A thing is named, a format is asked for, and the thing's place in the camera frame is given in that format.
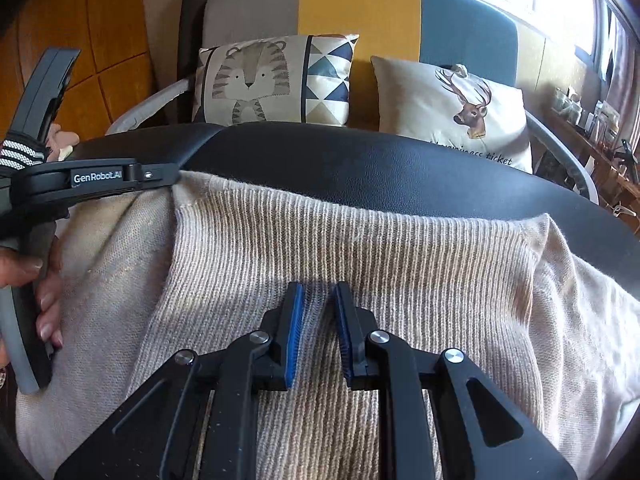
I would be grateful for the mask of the person's left hand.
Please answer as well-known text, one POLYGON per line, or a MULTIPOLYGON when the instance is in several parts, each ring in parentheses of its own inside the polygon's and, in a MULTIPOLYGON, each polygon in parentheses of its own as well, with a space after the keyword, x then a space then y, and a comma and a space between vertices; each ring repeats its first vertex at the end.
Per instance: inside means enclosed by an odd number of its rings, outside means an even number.
POLYGON ((43 262, 35 257, 20 255, 13 249, 1 249, 1 286, 26 286, 35 293, 36 304, 40 309, 36 321, 36 332, 44 342, 50 342, 55 348, 63 347, 61 330, 61 305, 63 291, 62 252, 60 240, 53 237, 49 252, 47 274, 40 276, 43 262))

